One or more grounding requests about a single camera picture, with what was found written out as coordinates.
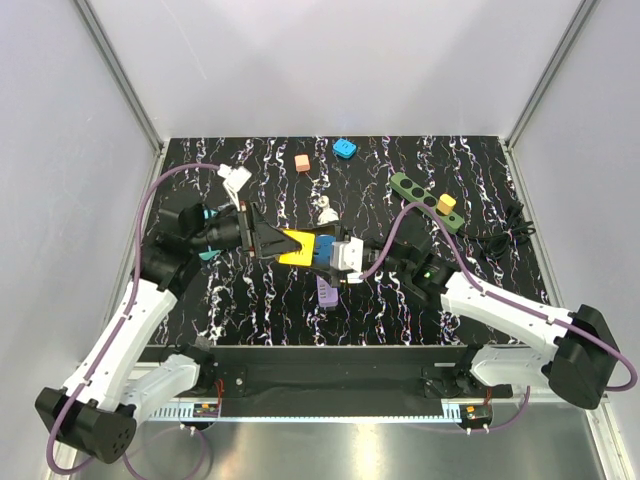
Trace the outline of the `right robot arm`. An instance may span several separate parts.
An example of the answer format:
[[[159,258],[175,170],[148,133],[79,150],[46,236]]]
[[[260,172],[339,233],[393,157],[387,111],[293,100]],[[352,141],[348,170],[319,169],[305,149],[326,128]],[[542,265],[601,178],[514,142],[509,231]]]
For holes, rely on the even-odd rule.
[[[313,232],[311,267],[328,274],[333,284],[358,283],[366,272],[390,272],[419,305],[470,318],[519,340],[516,347],[471,347],[447,379],[463,395],[476,396],[498,385],[541,386],[573,406],[593,410],[610,391],[622,356],[599,310],[553,307],[491,285],[439,257],[409,219],[392,228],[384,242],[353,237],[337,223]]]

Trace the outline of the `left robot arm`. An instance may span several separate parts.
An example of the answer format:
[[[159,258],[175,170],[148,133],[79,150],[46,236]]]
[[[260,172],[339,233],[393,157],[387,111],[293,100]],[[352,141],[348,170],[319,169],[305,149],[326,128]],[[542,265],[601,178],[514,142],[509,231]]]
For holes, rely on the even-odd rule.
[[[179,213],[136,253],[127,299],[119,307],[77,370],[54,389],[45,387],[35,408],[49,432],[46,458],[59,474],[53,447],[62,443],[110,464],[130,445],[138,425],[170,399],[208,394],[217,381],[212,352],[176,348],[133,385],[129,376],[151,334],[183,297],[200,272],[202,259],[241,248],[253,259],[302,250],[291,231],[271,226],[253,203],[211,210],[197,203]]]

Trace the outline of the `light blue small adapter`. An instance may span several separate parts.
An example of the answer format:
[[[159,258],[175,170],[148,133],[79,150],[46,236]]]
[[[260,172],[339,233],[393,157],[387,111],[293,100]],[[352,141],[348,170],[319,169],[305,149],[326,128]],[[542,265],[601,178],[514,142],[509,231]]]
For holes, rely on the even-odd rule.
[[[332,151],[341,159],[350,159],[357,152],[357,146],[345,138],[339,138],[334,142]]]

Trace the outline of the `blue cube plug adapter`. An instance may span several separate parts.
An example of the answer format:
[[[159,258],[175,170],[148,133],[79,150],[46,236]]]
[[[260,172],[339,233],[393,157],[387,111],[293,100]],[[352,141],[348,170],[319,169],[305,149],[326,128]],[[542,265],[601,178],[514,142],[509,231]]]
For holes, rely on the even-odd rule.
[[[313,265],[319,268],[328,268],[331,263],[332,245],[335,237],[331,235],[318,235],[315,238]]]

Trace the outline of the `salmon pink small adapter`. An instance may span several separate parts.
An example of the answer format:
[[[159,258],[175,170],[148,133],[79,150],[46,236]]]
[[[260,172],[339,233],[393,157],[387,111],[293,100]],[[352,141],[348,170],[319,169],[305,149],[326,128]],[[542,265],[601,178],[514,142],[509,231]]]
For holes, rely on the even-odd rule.
[[[310,157],[307,154],[295,155],[294,165],[298,173],[308,172],[311,169]]]

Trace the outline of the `yellow cube socket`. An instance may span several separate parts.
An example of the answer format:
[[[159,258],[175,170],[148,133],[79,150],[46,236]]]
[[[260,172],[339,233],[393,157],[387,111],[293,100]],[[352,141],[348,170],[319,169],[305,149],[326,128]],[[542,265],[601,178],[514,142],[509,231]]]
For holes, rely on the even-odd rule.
[[[284,229],[283,233],[293,239],[294,249],[278,256],[278,262],[284,265],[310,267],[313,262],[316,235],[301,230]]]

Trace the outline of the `orange small adapter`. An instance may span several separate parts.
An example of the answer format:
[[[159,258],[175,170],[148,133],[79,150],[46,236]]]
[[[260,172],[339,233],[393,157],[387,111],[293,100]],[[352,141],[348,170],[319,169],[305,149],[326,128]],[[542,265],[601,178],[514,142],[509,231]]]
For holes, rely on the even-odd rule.
[[[450,215],[456,206],[456,200],[447,193],[442,194],[437,202],[437,210],[441,215]]]

